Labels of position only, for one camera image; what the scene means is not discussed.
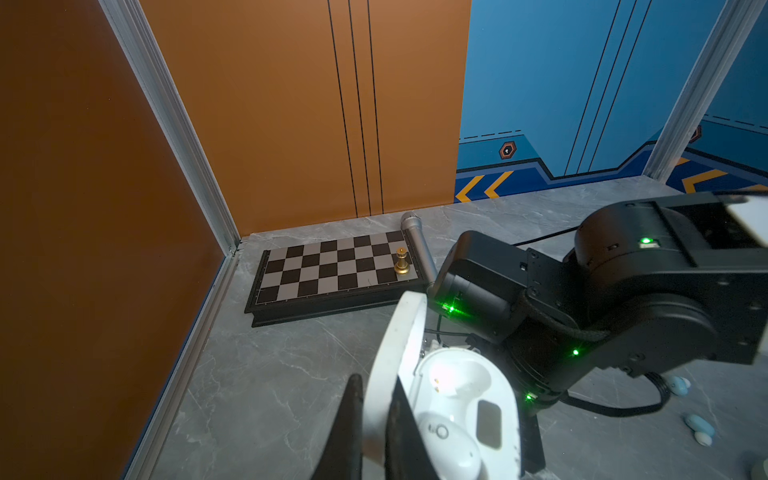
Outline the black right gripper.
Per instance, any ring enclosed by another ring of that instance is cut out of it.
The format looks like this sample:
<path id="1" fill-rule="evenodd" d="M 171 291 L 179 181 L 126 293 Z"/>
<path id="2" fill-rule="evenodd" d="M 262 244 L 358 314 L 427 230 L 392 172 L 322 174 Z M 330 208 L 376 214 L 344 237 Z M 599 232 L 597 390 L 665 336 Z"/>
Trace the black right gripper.
<path id="1" fill-rule="evenodd" d="M 521 440 L 521 469 L 536 474 L 546 467 L 538 417 L 526 409 L 519 411 Z"/>

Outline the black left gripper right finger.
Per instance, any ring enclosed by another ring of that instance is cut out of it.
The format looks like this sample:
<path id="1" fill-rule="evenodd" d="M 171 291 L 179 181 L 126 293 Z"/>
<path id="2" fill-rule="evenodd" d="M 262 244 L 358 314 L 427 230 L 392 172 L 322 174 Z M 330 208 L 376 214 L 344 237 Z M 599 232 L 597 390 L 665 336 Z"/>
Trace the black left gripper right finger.
<path id="1" fill-rule="evenodd" d="M 399 379 L 386 420 L 384 469 L 387 480 L 439 479 Z"/>

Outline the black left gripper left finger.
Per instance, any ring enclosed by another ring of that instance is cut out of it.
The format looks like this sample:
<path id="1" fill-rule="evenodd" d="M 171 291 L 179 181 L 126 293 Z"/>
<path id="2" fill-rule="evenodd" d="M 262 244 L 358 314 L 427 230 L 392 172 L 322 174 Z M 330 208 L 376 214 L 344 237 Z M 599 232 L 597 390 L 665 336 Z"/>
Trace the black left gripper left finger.
<path id="1" fill-rule="evenodd" d="M 363 379 L 359 374 L 352 374 L 312 480 L 361 479 L 363 401 Z"/>

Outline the white earbud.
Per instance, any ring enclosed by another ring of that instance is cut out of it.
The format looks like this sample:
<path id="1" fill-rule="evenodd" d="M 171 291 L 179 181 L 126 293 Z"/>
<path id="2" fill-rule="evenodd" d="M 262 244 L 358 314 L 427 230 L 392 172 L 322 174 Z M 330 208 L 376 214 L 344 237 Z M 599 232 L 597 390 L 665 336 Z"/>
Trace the white earbud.
<path id="1" fill-rule="evenodd" d="M 435 413 L 420 416 L 418 429 L 433 468 L 440 479 L 478 479 L 481 456 L 478 444 L 459 425 Z"/>

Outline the white earbud charging case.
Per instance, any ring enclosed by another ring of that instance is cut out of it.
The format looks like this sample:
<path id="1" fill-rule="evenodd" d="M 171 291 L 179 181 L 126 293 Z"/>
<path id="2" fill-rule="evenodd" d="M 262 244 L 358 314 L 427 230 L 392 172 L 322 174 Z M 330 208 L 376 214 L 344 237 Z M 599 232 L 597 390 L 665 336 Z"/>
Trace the white earbud charging case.
<path id="1" fill-rule="evenodd" d="M 362 454 L 384 468 L 385 426 L 396 380 L 418 425 L 425 413 L 447 417 L 476 441 L 478 479 L 517 479 L 521 440 L 510 383 L 490 360 L 459 347 L 423 347 L 425 294 L 402 294 L 375 358 L 363 402 Z"/>

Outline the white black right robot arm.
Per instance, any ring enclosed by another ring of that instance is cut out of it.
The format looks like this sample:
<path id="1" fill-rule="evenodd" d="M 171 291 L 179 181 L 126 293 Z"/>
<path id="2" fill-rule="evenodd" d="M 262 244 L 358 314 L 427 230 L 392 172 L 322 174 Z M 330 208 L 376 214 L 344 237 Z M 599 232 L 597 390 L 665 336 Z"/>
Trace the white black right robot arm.
<path id="1" fill-rule="evenodd" d="M 428 291 L 468 343 L 509 380 L 522 424 L 522 471 L 545 466 L 537 415 L 555 404 L 613 418 L 573 397 L 594 369 L 645 377 L 695 360 L 753 364 L 767 328 L 767 195 L 731 190 L 636 199 L 598 209 L 561 260 L 528 242 L 460 235 Z"/>

